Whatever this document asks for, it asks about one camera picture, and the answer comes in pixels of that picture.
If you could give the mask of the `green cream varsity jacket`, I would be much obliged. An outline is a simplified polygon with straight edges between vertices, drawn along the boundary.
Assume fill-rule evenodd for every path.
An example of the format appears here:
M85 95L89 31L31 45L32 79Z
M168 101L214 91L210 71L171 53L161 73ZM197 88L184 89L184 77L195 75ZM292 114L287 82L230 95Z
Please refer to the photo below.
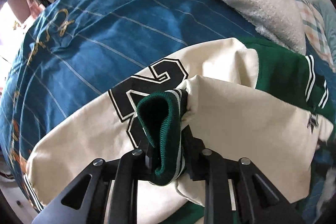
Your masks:
M266 40L214 40L179 50L123 80L56 126L34 147L24 182L48 205L91 161L115 160L160 127L163 100L187 91L182 125L230 160L250 158L290 202L310 191L318 142L333 138L335 110L312 55Z

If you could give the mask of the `blue striped bed cover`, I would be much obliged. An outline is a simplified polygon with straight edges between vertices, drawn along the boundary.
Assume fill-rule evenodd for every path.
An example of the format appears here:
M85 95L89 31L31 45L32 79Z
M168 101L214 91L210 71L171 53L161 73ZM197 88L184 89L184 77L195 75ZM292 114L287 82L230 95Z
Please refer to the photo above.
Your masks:
M1 150L37 216L47 205L34 201L24 175L43 137L158 60L229 38L276 44L221 0L56 0L49 5L26 32L1 96ZM335 70L308 42L306 50L304 56L315 58L317 73L327 82L335 110ZM187 91L176 97L153 92L138 102L137 114L160 100L166 102L158 114L161 125L145 130L136 148L154 151L149 179L138 180L136 223L205 223L205 182L190 179L183 153L182 130L190 128L182 125ZM335 223L335 132L331 140L318 142L308 196L290 204L303 223Z

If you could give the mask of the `light blue quilt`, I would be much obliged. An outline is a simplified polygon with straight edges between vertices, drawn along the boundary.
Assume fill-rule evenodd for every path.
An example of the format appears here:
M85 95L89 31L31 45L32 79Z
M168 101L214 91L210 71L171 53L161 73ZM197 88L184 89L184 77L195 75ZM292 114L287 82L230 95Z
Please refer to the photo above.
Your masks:
M335 8L323 0L316 0L313 2L313 5L322 15L325 24L327 44L331 52L333 63L335 64Z

